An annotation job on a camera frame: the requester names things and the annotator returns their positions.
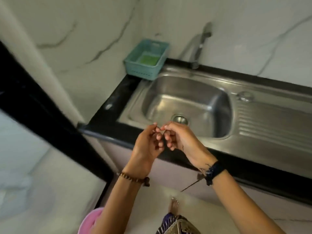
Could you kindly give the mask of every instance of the pink plastic tub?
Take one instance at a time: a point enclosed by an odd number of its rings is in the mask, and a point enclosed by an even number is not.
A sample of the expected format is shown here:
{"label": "pink plastic tub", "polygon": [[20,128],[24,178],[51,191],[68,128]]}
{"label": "pink plastic tub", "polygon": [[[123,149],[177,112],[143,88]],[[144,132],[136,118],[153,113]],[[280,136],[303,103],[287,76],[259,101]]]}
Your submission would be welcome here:
{"label": "pink plastic tub", "polygon": [[101,215],[103,207],[92,210],[80,224],[78,234],[89,234],[97,218]]}

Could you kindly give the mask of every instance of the black granite ledge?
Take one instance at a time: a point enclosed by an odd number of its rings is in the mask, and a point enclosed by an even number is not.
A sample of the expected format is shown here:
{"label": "black granite ledge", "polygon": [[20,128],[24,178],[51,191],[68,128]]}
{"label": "black granite ledge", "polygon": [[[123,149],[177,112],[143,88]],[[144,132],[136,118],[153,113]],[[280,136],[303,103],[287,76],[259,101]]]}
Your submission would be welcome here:
{"label": "black granite ledge", "polygon": [[[189,63],[174,59],[167,59],[166,63],[180,67],[189,67]],[[312,95],[312,88],[305,86],[208,66],[200,66],[198,70],[212,74],[219,74],[232,79],[244,80],[254,84]],[[117,122],[117,119],[140,81],[141,79],[138,77],[126,75],[111,96],[96,112],[91,121],[87,125],[78,125],[79,131],[99,139],[110,141],[125,148],[132,149],[137,136],[142,130],[119,123]],[[312,179],[248,161],[217,150],[209,148],[208,150],[223,163],[224,167],[238,182],[265,192],[312,205]],[[189,163],[185,154],[178,149],[174,151],[165,149],[165,151],[160,154],[159,159],[197,170]]]}

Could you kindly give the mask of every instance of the chrome faucet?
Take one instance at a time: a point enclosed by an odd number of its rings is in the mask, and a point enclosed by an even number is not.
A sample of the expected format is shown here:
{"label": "chrome faucet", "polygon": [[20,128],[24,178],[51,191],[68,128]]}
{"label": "chrome faucet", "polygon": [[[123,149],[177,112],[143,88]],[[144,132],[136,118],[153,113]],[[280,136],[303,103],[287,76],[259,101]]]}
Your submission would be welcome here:
{"label": "chrome faucet", "polygon": [[197,69],[199,67],[199,57],[201,50],[204,46],[205,40],[212,35],[212,23],[208,22],[205,24],[204,29],[202,30],[202,35],[200,37],[200,42],[196,48],[195,54],[191,57],[191,67],[192,69]]}

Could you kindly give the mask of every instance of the foot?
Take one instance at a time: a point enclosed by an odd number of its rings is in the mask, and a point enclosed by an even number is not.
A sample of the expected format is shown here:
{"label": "foot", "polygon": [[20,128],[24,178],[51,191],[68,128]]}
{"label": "foot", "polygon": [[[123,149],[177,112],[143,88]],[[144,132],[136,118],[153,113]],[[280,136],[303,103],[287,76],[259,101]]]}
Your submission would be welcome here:
{"label": "foot", "polygon": [[172,213],[174,216],[179,215],[179,203],[174,197],[172,197],[172,199],[170,200],[168,212]]}

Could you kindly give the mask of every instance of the plastic basket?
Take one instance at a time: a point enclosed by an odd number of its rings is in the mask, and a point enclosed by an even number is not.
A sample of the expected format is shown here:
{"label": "plastic basket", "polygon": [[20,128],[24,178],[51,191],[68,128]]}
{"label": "plastic basket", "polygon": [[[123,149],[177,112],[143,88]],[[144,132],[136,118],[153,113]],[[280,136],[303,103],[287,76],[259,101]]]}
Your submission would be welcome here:
{"label": "plastic basket", "polygon": [[154,80],[167,59],[169,43],[142,40],[124,60],[126,72],[140,78]]}

